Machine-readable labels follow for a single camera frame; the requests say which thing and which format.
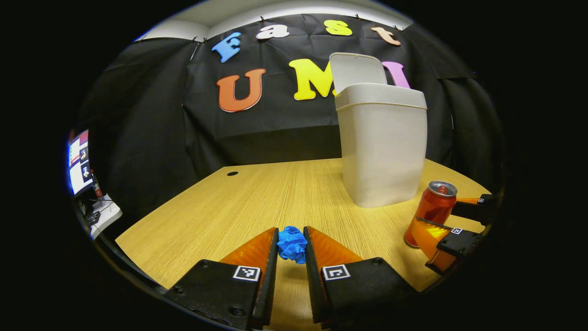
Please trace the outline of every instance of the white trash can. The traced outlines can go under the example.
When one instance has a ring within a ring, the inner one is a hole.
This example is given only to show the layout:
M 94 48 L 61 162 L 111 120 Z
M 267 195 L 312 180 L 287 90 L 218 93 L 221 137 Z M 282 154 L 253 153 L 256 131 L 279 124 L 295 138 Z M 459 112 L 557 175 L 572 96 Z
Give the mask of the white trash can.
M 387 85 L 382 63 L 333 53 L 343 184 L 360 207 L 415 197 L 427 148 L 427 105 L 417 90 Z

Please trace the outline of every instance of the black backdrop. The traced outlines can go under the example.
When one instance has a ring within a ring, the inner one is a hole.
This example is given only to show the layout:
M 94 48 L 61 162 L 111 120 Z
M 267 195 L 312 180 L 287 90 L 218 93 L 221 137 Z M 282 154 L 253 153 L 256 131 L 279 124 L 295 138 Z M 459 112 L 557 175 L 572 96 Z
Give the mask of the black backdrop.
M 353 35 L 331 35 L 323 24 L 328 19 L 346 22 Z M 274 24 L 286 25 L 290 35 L 256 39 Z M 402 45 L 388 44 L 371 27 L 393 31 Z M 235 31 L 240 51 L 221 63 L 211 49 Z M 296 72 L 289 66 L 311 59 L 324 69 L 333 52 L 401 63 L 411 88 L 427 101 L 426 157 L 497 192 L 503 142 L 493 104 L 473 70 L 418 24 L 398 31 L 365 19 L 304 14 L 248 24 L 206 43 L 136 42 L 90 90 L 76 133 L 90 130 L 95 174 L 132 224 L 223 166 L 340 157 L 333 95 L 295 100 Z M 223 111 L 216 82 L 240 75 L 235 97 L 245 98 L 243 75 L 258 68 L 266 70 L 259 102 Z
M 32 323 L 44 325 L 51 322 L 86 325 L 90 320 L 94 325 L 107 327 L 121 320 L 140 325 L 171 320 L 187 322 L 191 319 L 142 293 L 115 272 L 85 237 L 69 203 L 62 173 L 65 153 L 61 151 L 68 130 L 75 125 L 75 114 L 82 100 L 103 69 L 133 39 L 192 2 L 168 2 L 151 7 L 143 2 L 103 1 L 101 4 L 84 11 L 83 15 L 52 16 L 53 28 L 67 33 L 66 38 L 48 39 L 52 47 L 59 49 L 53 52 L 55 65 L 52 67 L 56 69 L 55 74 L 61 76 L 61 82 L 54 92 L 59 110 L 47 113 L 47 120 L 54 123 L 49 133 L 55 139 L 45 142 L 51 146 L 46 151 L 47 160 L 53 160 L 51 164 L 54 165 L 46 169 L 62 175 L 49 176 L 46 182 L 59 193 L 57 206 L 52 211 L 63 218 L 34 238 L 39 243 L 35 260 L 41 264 L 28 263 L 34 269 L 31 270 L 33 282 L 28 283 L 28 297 L 35 304 L 28 300 L 28 305 L 22 308 L 35 317 Z M 508 9 L 510 6 L 498 2 L 448 5 L 396 1 L 392 5 L 433 31 L 478 72 L 478 80 L 490 92 L 507 132 L 509 154 L 504 170 L 508 178 L 503 213 L 486 238 L 486 245 L 477 251 L 476 258 L 459 277 L 447 283 L 439 296 L 445 295 L 445 307 L 459 307 L 463 313 L 460 321 L 467 318 L 467 313 L 484 314 L 481 319 L 487 322 L 487 317 L 501 320 L 501 317 L 512 316 L 514 312 L 509 308 L 519 302 L 522 304 L 518 305 L 516 314 L 524 314 L 527 305 L 536 299 L 525 286 L 533 284 L 532 278 L 525 277 L 530 273 L 528 270 L 511 269 L 514 264 L 506 264 L 504 252 L 507 234 L 512 233 L 515 226 L 518 228 L 519 220 L 526 219 L 521 217 L 519 204 L 524 201 L 521 197 L 529 183 L 525 172 L 529 129 L 522 117 L 511 111 L 517 103 L 509 97 L 509 91 L 524 85 L 524 78 L 515 68 L 520 59 L 516 55 L 516 41 L 502 38 L 499 45 L 489 45 L 491 38 L 517 31 L 516 26 L 503 25 L 504 21 L 516 22 L 522 16 L 514 15 Z M 526 242 L 524 237 L 518 239 Z M 108 308 L 108 313 L 98 316 L 96 311 L 104 307 Z

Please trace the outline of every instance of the black cloth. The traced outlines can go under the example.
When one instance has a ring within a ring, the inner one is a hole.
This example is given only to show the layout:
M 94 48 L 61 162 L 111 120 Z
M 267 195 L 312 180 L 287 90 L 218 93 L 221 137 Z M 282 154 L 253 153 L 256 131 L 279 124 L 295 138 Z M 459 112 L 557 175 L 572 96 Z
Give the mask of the black cloth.
M 323 22 L 344 21 L 351 36 L 331 35 Z M 284 24 L 290 35 L 256 39 L 262 27 Z M 394 33 L 388 44 L 371 27 Z M 240 32 L 240 51 L 225 63 L 212 48 Z M 340 15 L 289 15 L 255 22 L 209 39 L 147 39 L 130 45 L 102 74 L 80 113 L 103 191 L 136 219 L 224 166 L 341 156 L 334 97 L 318 92 L 296 101 L 296 71 L 311 59 L 325 69 L 333 52 L 354 52 L 404 66 L 410 87 L 425 94 L 426 157 L 499 188 L 502 134 L 476 75 L 418 24 L 404 31 Z M 250 109 L 225 112 L 216 82 L 239 75 L 235 98 L 249 94 L 244 74 L 263 68 L 262 95 Z M 392 77 L 386 71 L 388 84 Z
M 95 175 L 126 219 L 147 215 L 199 179 L 186 153 L 182 110 L 195 48 L 177 38 L 128 46 L 82 105 L 78 129 L 89 129 Z

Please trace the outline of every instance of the pink letter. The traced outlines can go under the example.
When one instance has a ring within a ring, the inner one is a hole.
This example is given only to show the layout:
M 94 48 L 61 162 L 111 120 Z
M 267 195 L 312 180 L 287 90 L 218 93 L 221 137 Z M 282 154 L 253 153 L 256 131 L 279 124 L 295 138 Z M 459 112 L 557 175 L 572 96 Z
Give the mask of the pink letter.
M 382 65 L 388 69 L 388 72 L 390 72 L 394 85 L 410 88 L 406 81 L 406 77 L 404 76 L 404 72 L 402 72 L 402 68 L 404 68 L 402 64 L 396 62 L 382 62 Z

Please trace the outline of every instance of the orange letter u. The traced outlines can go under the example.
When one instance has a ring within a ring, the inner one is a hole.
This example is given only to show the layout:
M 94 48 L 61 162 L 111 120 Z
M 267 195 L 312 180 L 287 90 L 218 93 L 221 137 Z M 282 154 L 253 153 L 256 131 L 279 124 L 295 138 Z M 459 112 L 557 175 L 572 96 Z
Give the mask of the orange letter u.
M 239 75 L 232 75 L 220 79 L 216 84 L 219 86 L 219 106 L 226 112 L 236 112 L 253 107 L 261 98 L 261 75 L 265 69 L 254 69 L 245 73 L 249 78 L 249 95 L 245 99 L 235 99 L 235 82 Z

